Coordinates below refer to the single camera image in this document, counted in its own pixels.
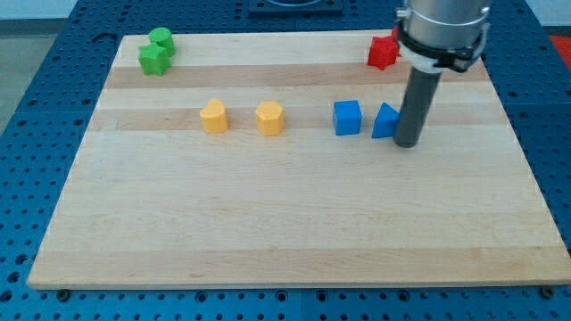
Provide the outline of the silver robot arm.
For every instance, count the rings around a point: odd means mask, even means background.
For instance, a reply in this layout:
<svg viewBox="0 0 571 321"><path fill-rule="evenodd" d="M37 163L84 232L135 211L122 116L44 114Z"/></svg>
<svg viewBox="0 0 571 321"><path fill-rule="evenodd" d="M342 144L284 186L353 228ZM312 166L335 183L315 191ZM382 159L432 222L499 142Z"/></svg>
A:
<svg viewBox="0 0 571 321"><path fill-rule="evenodd" d="M400 54L416 69L467 71L482 54L490 0L404 0L395 9Z"/></svg>

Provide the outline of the red block behind arm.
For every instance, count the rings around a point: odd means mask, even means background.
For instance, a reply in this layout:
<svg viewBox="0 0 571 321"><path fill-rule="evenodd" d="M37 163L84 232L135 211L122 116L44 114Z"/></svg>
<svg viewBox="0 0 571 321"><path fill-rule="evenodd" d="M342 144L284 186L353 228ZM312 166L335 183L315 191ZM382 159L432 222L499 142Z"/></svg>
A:
<svg viewBox="0 0 571 321"><path fill-rule="evenodd" d="M392 29L392 33L391 33L391 37L393 39L393 42L397 43L398 42L398 32L399 32L399 28L398 27L394 27Z"/></svg>

